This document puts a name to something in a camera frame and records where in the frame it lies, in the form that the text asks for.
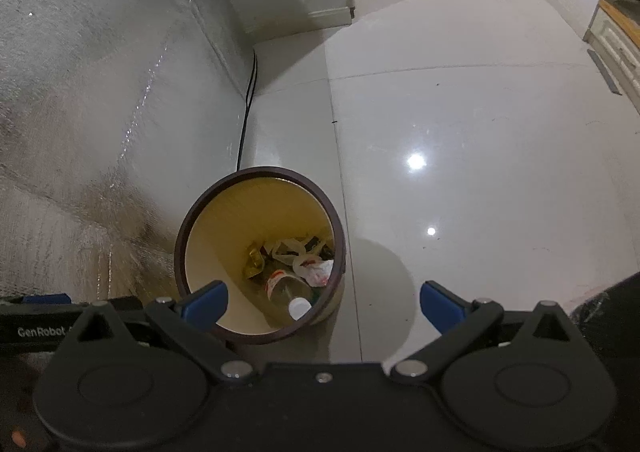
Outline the gold foil wrapper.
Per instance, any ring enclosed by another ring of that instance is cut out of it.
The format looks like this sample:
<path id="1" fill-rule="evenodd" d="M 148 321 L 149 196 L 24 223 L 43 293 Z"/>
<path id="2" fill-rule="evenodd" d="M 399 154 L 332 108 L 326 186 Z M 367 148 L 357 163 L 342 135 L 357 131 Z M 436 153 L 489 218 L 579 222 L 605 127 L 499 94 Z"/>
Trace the gold foil wrapper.
<path id="1" fill-rule="evenodd" d="M 247 249 L 247 261 L 243 268 L 243 277 L 247 280 L 258 281 L 265 269 L 265 257 L 262 248 L 252 243 Z"/>

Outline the clear plastic bottle red label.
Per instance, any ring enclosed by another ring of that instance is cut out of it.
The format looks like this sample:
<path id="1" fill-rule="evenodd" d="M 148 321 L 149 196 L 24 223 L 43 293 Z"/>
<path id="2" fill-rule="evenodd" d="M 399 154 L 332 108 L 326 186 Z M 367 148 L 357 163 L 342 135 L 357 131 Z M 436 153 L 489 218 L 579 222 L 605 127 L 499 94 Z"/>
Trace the clear plastic bottle red label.
<path id="1" fill-rule="evenodd" d="M 298 321 L 312 308 L 314 292 L 302 279 L 284 269 L 276 269 L 265 284 L 267 301 L 288 320 Z"/>

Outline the white plastic bag red print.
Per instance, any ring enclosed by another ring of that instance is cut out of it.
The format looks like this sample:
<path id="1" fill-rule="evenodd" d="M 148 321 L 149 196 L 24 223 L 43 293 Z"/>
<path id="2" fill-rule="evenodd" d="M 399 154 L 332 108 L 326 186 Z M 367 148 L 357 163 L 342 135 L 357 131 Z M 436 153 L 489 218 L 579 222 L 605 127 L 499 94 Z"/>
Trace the white plastic bag red print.
<path id="1" fill-rule="evenodd" d="M 326 239 L 310 237 L 285 239 L 271 246 L 268 254 L 278 263 L 291 268 L 295 276 L 313 289 L 329 284 L 334 265 L 334 250 Z"/>

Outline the round brown trash bin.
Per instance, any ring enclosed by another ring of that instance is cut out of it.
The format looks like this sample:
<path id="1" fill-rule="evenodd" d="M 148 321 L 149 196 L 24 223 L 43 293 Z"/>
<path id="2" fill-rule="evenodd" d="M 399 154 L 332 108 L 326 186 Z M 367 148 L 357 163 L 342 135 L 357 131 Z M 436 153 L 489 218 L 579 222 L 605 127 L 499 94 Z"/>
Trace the round brown trash bin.
<path id="1" fill-rule="evenodd" d="M 344 293 L 346 237 L 328 196 L 290 169 L 258 166 L 194 202 L 174 254 L 186 317 L 220 339 L 265 345 L 320 324 Z"/>

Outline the white kitchen cabinets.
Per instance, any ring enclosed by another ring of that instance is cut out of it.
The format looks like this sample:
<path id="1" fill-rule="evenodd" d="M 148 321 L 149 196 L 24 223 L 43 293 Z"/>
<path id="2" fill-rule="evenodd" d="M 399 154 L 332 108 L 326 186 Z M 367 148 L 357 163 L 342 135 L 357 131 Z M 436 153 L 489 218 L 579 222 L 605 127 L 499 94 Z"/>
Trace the white kitchen cabinets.
<path id="1" fill-rule="evenodd" d="M 639 110 L 639 23 L 607 0 L 599 0 L 586 41 Z"/>

